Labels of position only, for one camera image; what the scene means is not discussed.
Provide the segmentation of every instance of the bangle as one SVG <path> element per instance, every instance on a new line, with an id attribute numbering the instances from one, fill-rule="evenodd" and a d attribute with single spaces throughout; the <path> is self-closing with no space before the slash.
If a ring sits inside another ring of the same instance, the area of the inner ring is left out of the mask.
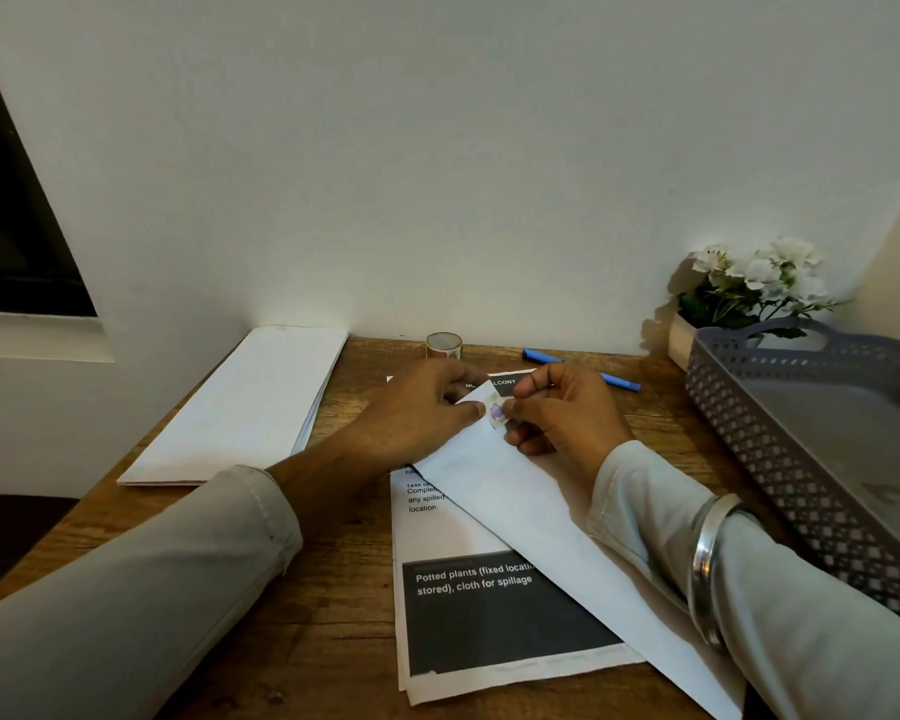
<path id="1" fill-rule="evenodd" d="M 749 511 L 734 493 L 722 496 L 708 508 L 699 528 L 693 561 L 690 563 L 687 605 L 696 630 L 710 649 L 727 652 L 727 644 L 717 624 L 717 612 L 713 601 L 713 569 L 717 559 L 717 539 L 724 521 L 734 513 Z"/>

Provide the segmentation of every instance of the sleeve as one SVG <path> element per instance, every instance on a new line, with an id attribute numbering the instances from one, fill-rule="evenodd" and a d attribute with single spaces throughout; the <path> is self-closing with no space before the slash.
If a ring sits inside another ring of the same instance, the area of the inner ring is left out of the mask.
<path id="1" fill-rule="evenodd" d="M 220 472 L 0 601 L 0 720 L 154 717 L 302 545 L 270 475 Z"/>
<path id="2" fill-rule="evenodd" d="M 606 458 L 591 534 L 686 611 L 695 522 L 712 493 L 638 441 Z M 717 619 L 781 718 L 900 718 L 900 617 L 732 515 L 720 530 Z"/>

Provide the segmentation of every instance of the window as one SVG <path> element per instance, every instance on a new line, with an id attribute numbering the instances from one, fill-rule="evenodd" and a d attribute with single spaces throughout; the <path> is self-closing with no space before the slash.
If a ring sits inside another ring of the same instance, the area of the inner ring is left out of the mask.
<path id="1" fill-rule="evenodd" d="M 97 314 L 1 95 L 0 311 Z"/>

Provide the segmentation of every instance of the tape roll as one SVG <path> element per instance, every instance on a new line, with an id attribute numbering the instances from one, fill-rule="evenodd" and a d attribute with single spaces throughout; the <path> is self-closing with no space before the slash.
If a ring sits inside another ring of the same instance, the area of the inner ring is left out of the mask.
<path id="1" fill-rule="evenodd" d="M 456 333 L 440 331 L 427 336 L 428 359 L 459 359 L 464 350 L 464 339 Z"/>

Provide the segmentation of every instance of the wooden desk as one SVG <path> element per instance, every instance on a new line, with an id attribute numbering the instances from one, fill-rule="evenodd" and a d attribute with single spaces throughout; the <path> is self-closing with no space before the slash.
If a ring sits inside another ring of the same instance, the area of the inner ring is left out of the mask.
<path id="1" fill-rule="evenodd" d="M 420 359 L 420 343 L 349 338 L 313 428 L 322 440 L 349 423 L 385 383 Z M 667 360 L 565 353 L 643 385 L 614 391 L 637 439 L 717 493 L 757 508 L 778 539 L 776 514 L 696 411 L 684 374 Z M 526 369 L 516 348 L 468 346 L 488 372 Z M 120 476 L 180 409 L 178 405 L 120 460 L 0 581 L 0 599 L 116 538 L 173 504 L 185 487 L 125 487 Z M 707 718 L 648 664 L 525 682 L 411 708 L 397 692 L 391 502 L 386 479 L 372 483 L 338 524 L 312 541 L 161 712 L 164 718 Z M 747 705 L 747 716 L 762 714 Z"/>

